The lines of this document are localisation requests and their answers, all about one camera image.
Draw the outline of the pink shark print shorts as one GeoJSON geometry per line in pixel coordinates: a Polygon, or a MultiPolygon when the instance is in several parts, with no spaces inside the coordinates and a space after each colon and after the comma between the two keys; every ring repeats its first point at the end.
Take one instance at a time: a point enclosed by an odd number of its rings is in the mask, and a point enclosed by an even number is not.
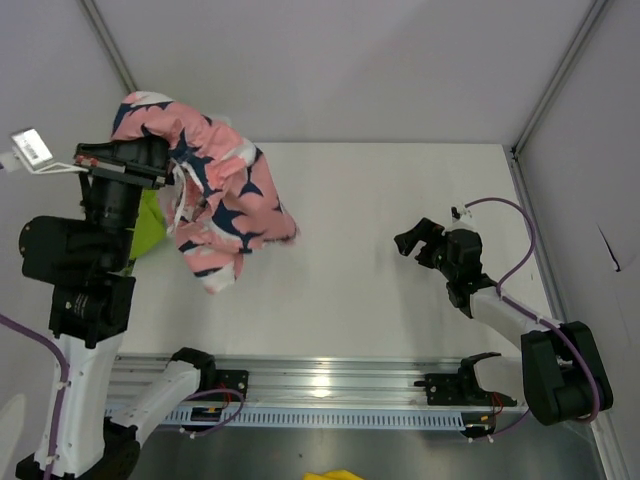
{"type": "Polygon", "coordinates": [[[158,193],[167,232],[208,293],[234,284],[254,251],[296,239],[265,154],[228,123],[164,94],[134,92],[111,137],[151,136],[169,144],[169,177],[158,193]]]}

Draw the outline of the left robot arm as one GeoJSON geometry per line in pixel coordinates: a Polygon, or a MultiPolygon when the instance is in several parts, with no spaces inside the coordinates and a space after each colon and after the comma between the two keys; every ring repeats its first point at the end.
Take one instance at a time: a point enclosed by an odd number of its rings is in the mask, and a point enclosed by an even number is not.
{"type": "Polygon", "coordinates": [[[130,406],[105,412],[135,288],[125,268],[140,200],[165,184],[169,160],[157,136],[79,144],[73,168],[84,218],[38,216],[21,231],[23,275],[53,288],[49,328],[61,377],[38,450],[16,466],[20,479],[126,479],[149,435],[182,401],[216,390],[213,356],[182,348],[130,406]]]}

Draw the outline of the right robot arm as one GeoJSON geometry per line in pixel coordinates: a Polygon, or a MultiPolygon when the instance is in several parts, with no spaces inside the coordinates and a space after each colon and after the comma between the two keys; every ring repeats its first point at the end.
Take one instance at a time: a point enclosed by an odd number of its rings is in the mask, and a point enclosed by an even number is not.
{"type": "Polygon", "coordinates": [[[456,221],[451,228],[427,218],[394,237],[402,256],[446,279],[449,301],[466,317],[519,348],[522,386],[541,424],[592,421],[613,406],[614,395],[590,328],[547,319],[509,296],[484,272],[480,235],[456,221]]]}

